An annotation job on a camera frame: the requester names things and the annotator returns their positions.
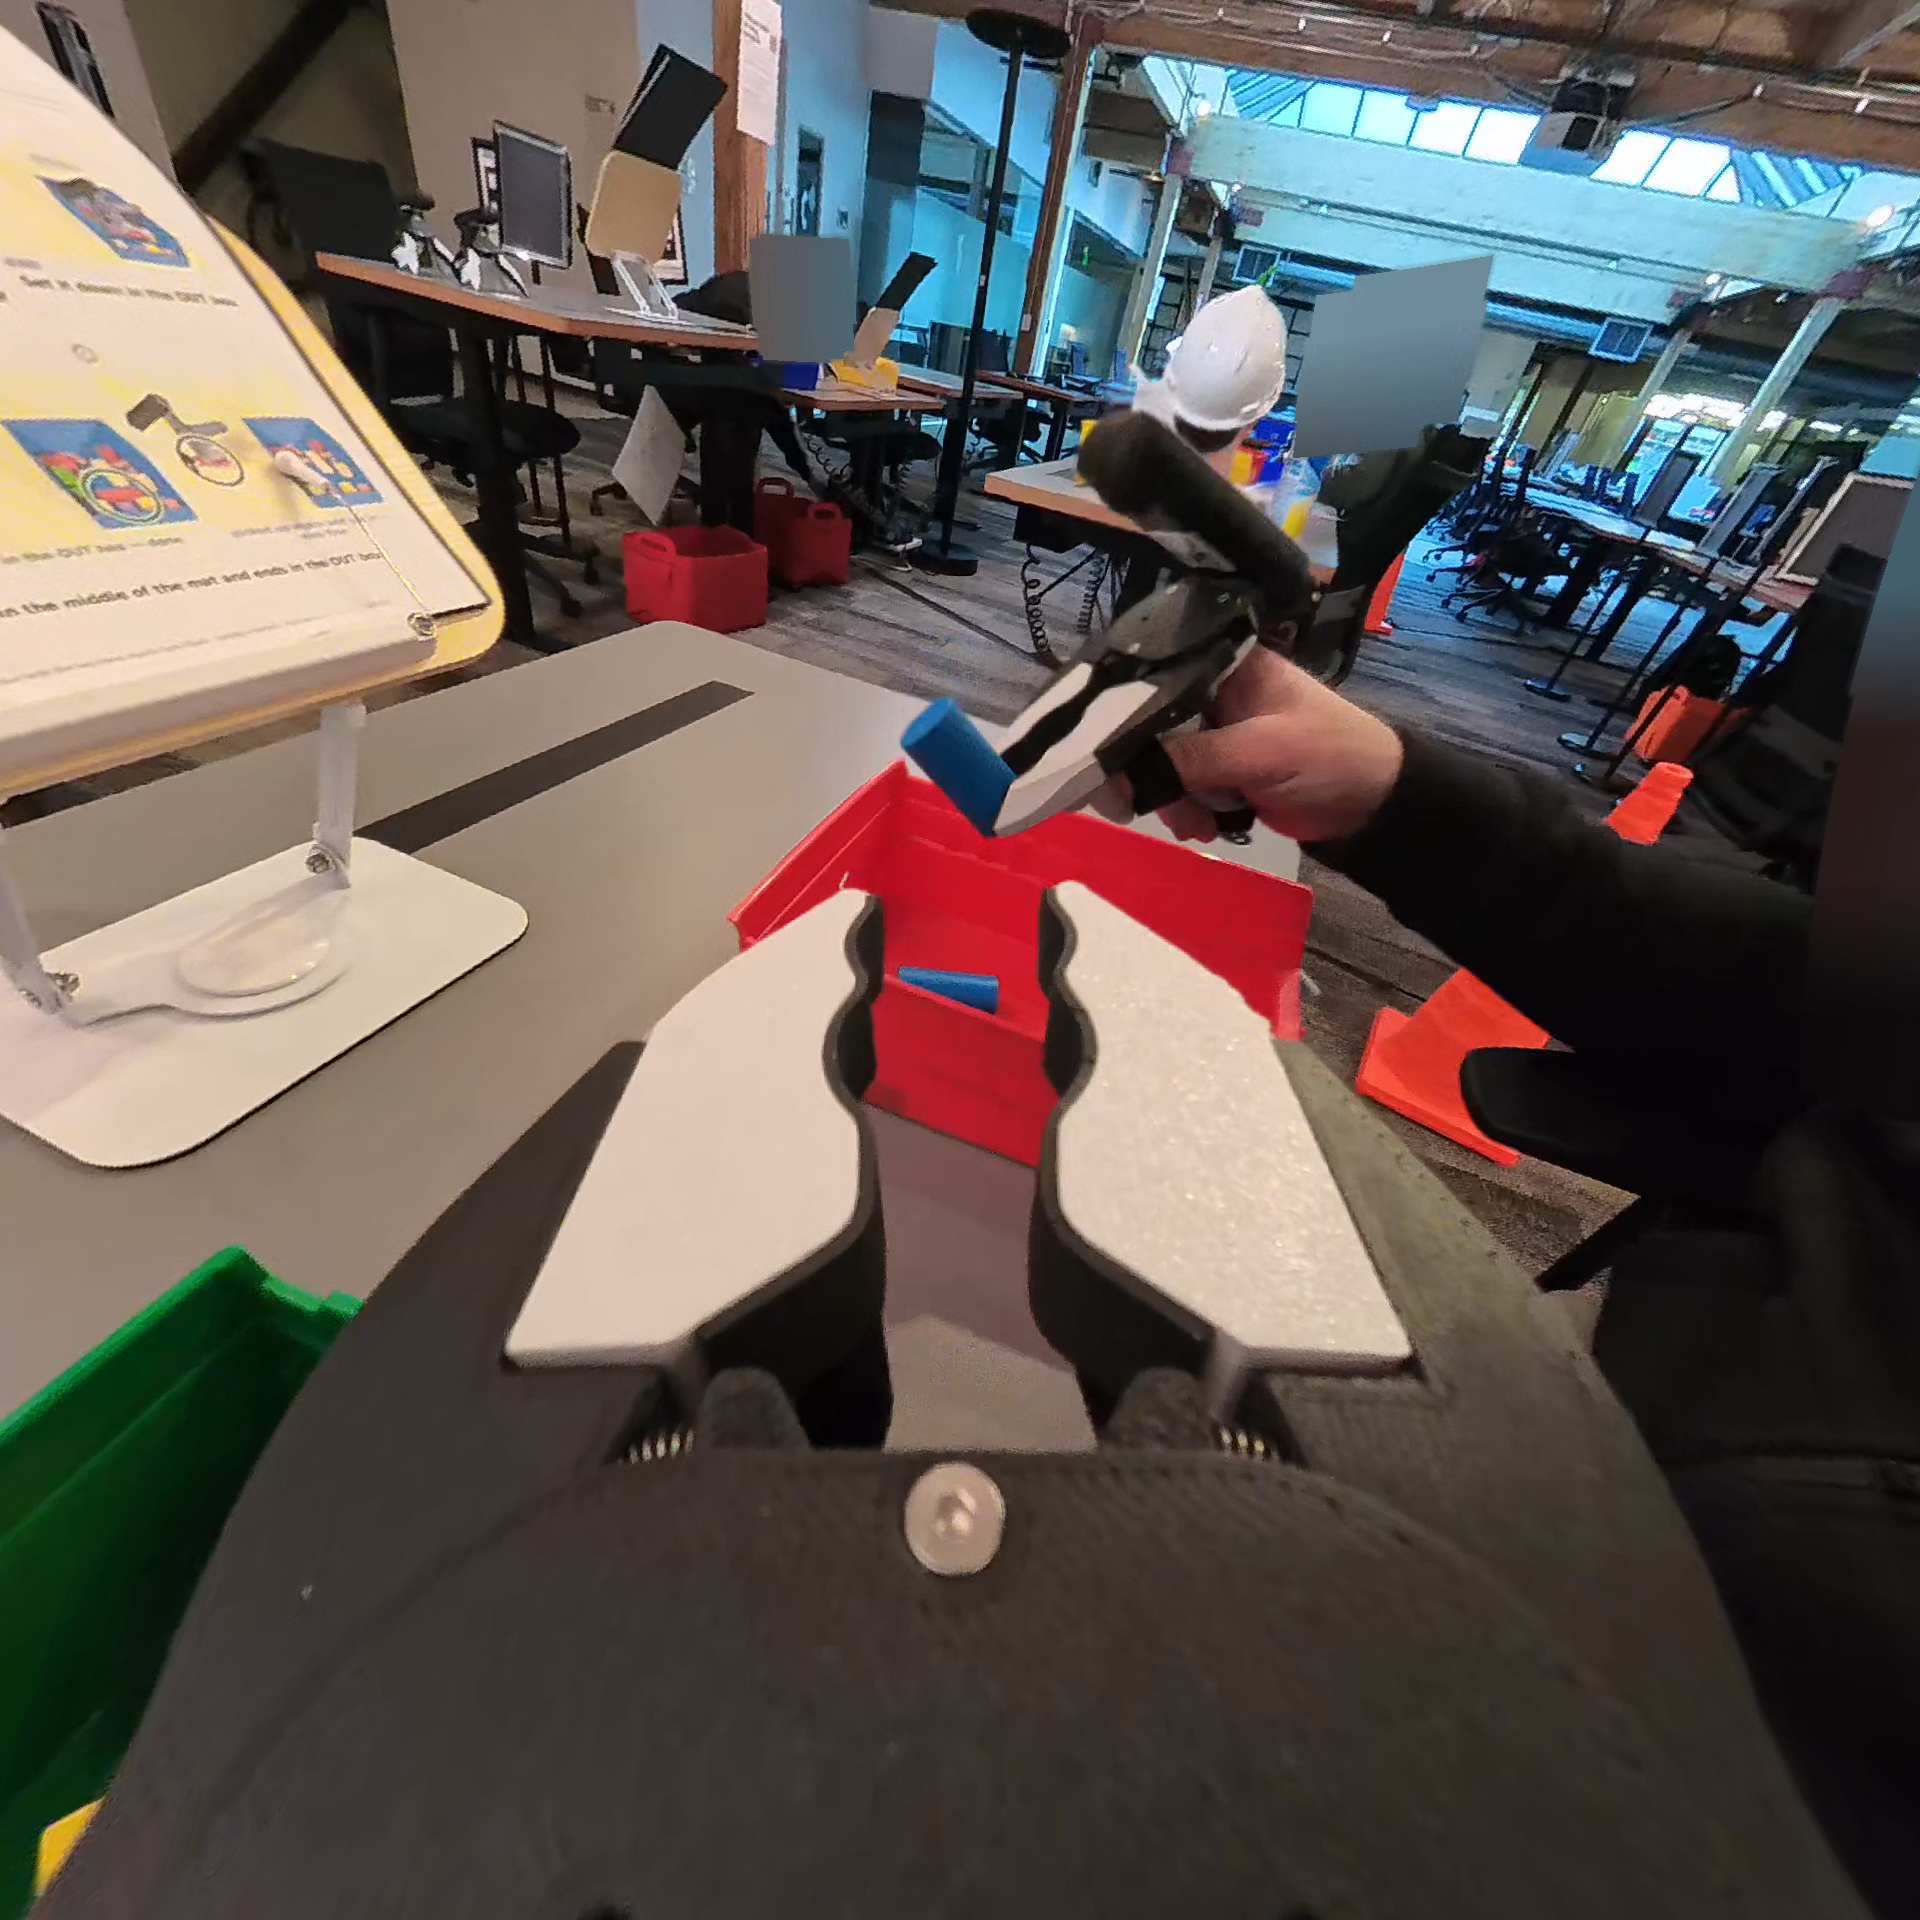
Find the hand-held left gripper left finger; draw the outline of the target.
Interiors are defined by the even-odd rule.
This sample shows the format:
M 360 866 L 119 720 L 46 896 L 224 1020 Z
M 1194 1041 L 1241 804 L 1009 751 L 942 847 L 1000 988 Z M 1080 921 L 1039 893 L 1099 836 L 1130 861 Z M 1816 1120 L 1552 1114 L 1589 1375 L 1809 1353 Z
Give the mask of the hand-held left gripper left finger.
M 519 1369 L 640 1364 L 685 1407 L 725 1372 L 785 1391 L 818 1446 L 885 1439 L 873 1126 L 881 905 L 843 889 L 674 1004 L 502 1342 Z

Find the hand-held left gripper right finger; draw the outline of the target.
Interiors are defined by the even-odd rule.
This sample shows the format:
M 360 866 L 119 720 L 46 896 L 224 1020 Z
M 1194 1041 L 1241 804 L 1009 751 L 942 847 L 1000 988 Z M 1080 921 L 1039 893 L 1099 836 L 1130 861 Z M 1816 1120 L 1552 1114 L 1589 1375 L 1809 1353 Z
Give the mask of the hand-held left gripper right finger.
M 1080 879 L 1039 902 L 1031 1314 L 1094 1423 L 1144 1374 L 1231 1423 L 1256 1381 L 1405 1378 L 1414 1349 L 1271 1023 Z

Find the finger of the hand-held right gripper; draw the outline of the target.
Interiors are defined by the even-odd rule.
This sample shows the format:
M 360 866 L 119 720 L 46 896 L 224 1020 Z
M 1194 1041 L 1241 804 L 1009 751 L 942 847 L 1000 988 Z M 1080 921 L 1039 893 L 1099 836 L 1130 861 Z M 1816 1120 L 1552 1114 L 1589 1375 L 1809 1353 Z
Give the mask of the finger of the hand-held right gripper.
M 1153 591 L 1059 668 L 1000 753 L 1120 753 L 1200 704 L 1259 633 L 1248 591 Z
M 1014 720 L 999 744 L 1011 782 L 993 836 L 1014 836 L 1107 792 L 1114 821 L 1135 817 L 1181 796 L 1160 738 L 1189 722 L 1189 689 L 1170 677 L 1117 678 L 1062 671 Z

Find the red plastic bin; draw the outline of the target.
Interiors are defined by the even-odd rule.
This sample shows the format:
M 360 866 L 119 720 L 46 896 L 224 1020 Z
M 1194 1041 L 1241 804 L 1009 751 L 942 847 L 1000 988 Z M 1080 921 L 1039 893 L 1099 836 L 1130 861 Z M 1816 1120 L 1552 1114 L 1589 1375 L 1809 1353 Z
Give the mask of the red plastic bin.
M 813 825 L 729 922 L 749 948 L 832 893 L 874 896 L 885 982 L 871 1009 L 877 1064 L 865 1100 L 1034 1166 L 1053 1104 L 1041 1069 L 1039 900 L 1064 879 L 1231 982 L 1283 1040 L 1301 1034 L 1307 886 L 1085 812 L 990 839 L 902 760 Z M 901 967 L 995 973 L 999 1012 L 906 989 Z

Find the person's right forearm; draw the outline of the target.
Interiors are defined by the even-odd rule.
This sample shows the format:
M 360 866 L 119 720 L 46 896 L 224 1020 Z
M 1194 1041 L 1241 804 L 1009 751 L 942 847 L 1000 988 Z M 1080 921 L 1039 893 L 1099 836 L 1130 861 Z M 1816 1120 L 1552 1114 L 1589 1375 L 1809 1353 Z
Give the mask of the person's right forearm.
M 1543 778 L 1401 734 L 1375 815 L 1307 849 L 1648 1113 L 1769 1133 L 1815 1101 L 1813 897 L 1630 844 Z

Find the person's right hand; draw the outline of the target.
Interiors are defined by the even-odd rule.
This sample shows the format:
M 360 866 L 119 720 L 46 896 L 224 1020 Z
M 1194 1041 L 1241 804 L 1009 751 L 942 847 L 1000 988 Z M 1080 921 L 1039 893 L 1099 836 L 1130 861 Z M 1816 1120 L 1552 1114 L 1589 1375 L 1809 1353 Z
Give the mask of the person's right hand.
M 1167 735 L 1183 792 L 1158 812 L 1183 840 L 1218 834 L 1203 796 L 1239 797 L 1295 844 L 1341 844 L 1391 797 L 1401 735 L 1335 687 L 1256 645 L 1216 687 L 1206 725 Z

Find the white hard hat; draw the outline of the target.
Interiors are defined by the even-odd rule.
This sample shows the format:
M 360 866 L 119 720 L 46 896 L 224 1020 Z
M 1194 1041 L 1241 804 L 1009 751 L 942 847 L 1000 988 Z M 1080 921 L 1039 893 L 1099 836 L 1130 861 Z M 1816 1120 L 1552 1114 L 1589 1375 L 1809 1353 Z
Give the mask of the white hard hat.
M 1287 325 L 1259 284 L 1201 303 L 1167 350 L 1160 386 L 1171 422 L 1237 434 L 1271 414 L 1287 383 Z

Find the black office chair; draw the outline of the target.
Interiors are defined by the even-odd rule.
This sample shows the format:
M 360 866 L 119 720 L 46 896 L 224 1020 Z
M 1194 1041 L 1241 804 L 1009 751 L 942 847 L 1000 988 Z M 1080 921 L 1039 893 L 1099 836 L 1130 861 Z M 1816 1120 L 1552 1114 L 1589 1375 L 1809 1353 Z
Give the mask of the black office chair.
M 1455 422 L 1432 425 L 1414 448 L 1347 455 L 1326 470 L 1317 500 L 1335 513 L 1335 566 L 1295 653 L 1313 678 L 1335 687 L 1352 671 L 1390 565 L 1478 474 L 1487 445 Z
M 512 560 L 522 586 L 543 590 L 565 616 L 585 607 L 560 566 L 599 583 L 599 552 L 571 538 L 566 456 L 582 431 L 552 400 L 512 388 L 517 343 L 504 326 L 427 292 L 319 276 L 330 341 L 394 439 L 427 469 L 472 490 L 471 534 Z

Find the red fabric bag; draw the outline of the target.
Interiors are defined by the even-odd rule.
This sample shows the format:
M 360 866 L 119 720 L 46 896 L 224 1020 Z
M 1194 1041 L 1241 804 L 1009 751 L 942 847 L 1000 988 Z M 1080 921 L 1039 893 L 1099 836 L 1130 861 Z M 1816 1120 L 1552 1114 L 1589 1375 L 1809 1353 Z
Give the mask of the red fabric bag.
M 681 622 L 743 633 L 768 614 L 765 548 L 731 525 L 640 528 L 622 537 L 622 586 L 630 622 Z
M 850 516 L 779 474 L 760 474 L 752 494 L 752 538 L 770 581 L 785 590 L 840 586 L 850 576 Z

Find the row of black office chairs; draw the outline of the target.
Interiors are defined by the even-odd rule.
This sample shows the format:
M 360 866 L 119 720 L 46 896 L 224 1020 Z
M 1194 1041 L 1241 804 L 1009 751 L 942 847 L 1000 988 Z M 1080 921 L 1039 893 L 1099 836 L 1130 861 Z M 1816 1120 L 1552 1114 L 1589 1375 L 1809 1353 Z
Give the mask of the row of black office chairs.
M 1754 560 L 1711 552 L 1697 538 L 1648 525 L 1597 500 L 1536 481 L 1530 456 L 1507 469 L 1487 458 L 1475 486 L 1443 516 L 1447 548 L 1457 565 L 1439 607 L 1459 620 L 1505 622 L 1512 645 L 1571 638 L 1577 661 L 1602 661 L 1630 614 L 1664 586 L 1752 606 L 1752 620 L 1797 613 L 1809 596 Z

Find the black tape strip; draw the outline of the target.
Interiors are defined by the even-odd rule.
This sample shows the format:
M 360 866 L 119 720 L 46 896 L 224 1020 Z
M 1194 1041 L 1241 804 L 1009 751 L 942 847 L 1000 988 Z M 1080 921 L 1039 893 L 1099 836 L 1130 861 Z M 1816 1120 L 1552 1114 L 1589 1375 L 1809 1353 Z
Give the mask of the black tape strip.
M 417 854 L 493 815 L 537 800 L 562 784 L 622 760 L 701 720 L 746 701 L 744 687 L 706 681 L 657 704 L 625 713 L 614 722 L 566 738 L 543 751 L 517 759 L 493 773 L 457 784 L 430 800 L 397 809 L 359 828 L 359 836 L 374 846 Z

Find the white paper sheet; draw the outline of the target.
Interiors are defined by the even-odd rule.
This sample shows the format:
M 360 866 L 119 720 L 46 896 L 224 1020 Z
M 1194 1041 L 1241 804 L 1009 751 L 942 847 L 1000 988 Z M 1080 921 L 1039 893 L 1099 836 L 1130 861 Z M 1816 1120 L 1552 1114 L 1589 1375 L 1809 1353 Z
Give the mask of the white paper sheet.
M 664 525 L 666 505 L 681 481 L 688 453 L 685 434 L 657 386 L 640 388 L 630 426 L 617 456 L 611 479 L 646 525 Z

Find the person's dark clothing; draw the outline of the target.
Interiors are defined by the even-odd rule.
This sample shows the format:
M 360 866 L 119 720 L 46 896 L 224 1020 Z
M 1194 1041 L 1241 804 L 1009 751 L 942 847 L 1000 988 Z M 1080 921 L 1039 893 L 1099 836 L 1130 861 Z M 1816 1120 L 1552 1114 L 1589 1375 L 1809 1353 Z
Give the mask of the person's dark clothing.
M 1678 1066 L 1744 1150 L 1744 1223 L 1618 1263 L 1599 1364 L 1834 1850 L 1873 1916 L 1915 1916 L 1915 879 L 1843 858 L 1809 900 L 1659 847 L 1602 869 L 1649 984 L 1571 1045 Z

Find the tan board on stand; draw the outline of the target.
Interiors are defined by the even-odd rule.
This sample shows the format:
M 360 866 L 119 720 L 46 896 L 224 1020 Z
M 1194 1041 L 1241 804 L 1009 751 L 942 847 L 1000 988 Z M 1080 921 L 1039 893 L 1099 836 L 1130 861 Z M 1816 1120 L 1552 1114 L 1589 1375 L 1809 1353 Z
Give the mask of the tan board on stand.
M 585 246 L 607 260 L 625 303 L 663 325 L 681 320 L 661 262 L 682 265 L 681 175 L 619 149 L 600 159 L 586 207 Z

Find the black board on stand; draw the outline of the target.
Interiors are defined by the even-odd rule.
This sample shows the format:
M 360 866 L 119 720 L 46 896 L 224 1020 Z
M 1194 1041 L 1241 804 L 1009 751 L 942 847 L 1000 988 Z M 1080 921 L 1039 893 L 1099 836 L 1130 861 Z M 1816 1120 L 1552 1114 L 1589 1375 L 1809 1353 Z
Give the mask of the black board on stand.
M 727 93 L 720 74 L 661 41 L 617 124 L 611 153 L 679 170 Z

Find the green plastic bin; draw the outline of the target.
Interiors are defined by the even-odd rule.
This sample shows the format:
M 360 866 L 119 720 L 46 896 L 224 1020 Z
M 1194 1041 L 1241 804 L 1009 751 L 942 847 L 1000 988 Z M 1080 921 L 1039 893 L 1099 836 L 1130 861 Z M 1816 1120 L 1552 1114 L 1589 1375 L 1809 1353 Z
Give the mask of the green plastic bin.
M 1 1428 L 1 1910 L 119 1769 L 232 1504 L 359 1311 L 208 1257 Z

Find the wooden desk with black legs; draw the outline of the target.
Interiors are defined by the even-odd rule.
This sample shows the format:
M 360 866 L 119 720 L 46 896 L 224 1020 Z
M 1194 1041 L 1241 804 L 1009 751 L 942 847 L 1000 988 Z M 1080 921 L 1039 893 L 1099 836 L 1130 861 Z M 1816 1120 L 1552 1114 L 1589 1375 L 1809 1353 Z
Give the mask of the wooden desk with black legs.
M 520 336 L 543 341 L 607 343 L 646 350 L 646 377 L 664 386 L 706 386 L 758 397 L 775 386 L 752 360 L 753 336 L 744 326 L 720 326 L 704 317 L 682 325 L 594 303 L 576 294 L 512 294 L 472 289 L 459 278 L 407 272 L 381 258 L 315 254 L 319 284 L 392 312 L 441 325 L 457 352 L 461 404 L 475 434 L 471 479 L 475 488 L 475 542 L 493 569 L 502 596 L 502 638 L 541 656 L 562 645 L 538 633 L 530 599 L 530 574 L 517 512 L 517 485 L 498 412 L 493 344 Z

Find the black computer monitor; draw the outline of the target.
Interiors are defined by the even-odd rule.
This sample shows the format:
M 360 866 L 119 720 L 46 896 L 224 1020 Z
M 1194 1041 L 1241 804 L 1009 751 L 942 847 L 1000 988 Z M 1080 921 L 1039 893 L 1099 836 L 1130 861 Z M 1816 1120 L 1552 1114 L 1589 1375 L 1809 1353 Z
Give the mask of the black computer monitor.
M 490 145 L 501 252 L 562 272 L 573 255 L 576 222 L 568 149 L 502 121 L 493 121 Z

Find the instruction board with white stand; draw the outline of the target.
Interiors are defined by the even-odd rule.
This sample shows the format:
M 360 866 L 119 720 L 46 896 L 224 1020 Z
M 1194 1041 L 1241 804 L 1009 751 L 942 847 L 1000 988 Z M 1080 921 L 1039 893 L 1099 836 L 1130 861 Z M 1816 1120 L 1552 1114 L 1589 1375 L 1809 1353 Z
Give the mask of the instruction board with white stand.
M 295 846 L 61 945 L 3 873 L 3 1121 L 145 1168 L 525 932 L 354 828 L 367 695 L 482 656 L 504 607 L 275 272 L 10 32 L 1 289 L 3 800 L 319 716 Z

